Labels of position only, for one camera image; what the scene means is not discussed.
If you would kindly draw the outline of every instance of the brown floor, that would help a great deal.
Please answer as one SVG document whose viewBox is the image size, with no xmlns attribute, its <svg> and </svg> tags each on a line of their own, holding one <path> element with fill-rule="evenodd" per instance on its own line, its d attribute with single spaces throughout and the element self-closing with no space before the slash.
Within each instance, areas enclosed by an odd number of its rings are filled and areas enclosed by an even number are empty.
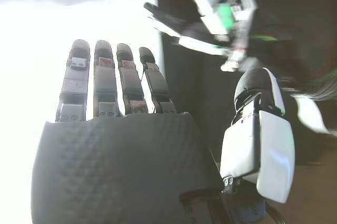
<svg viewBox="0 0 337 224">
<path fill-rule="evenodd" d="M 337 139 L 328 139 L 328 150 L 320 165 L 296 166 L 286 204 L 272 203 L 286 223 L 337 223 Z M 266 217 L 261 223 L 273 223 Z"/>
</svg>

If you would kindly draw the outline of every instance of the dark wall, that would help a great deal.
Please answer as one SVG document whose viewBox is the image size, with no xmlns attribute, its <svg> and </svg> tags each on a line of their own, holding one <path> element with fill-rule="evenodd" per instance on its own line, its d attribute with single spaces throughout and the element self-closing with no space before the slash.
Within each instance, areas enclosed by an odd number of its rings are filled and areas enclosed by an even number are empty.
<svg viewBox="0 0 337 224">
<path fill-rule="evenodd" d="M 313 75 L 336 66 L 333 47 L 336 46 L 334 27 L 337 24 L 336 0 L 258 0 L 280 23 L 294 25 L 294 36 L 300 41 L 299 57 L 305 58 Z M 158 0 L 159 7 L 189 21 L 199 15 L 192 0 Z M 188 111 L 199 125 L 217 161 L 220 161 L 225 129 L 234 116 L 233 96 L 240 73 L 224 73 L 224 62 L 217 56 L 204 55 L 171 44 L 163 36 L 166 80 L 172 99 L 181 112 Z M 297 119 L 294 99 L 285 96 L 286 118 L 291 122 L 297 164 L 320 158 L 324 135 L 315 134 Z"/>
</svg>

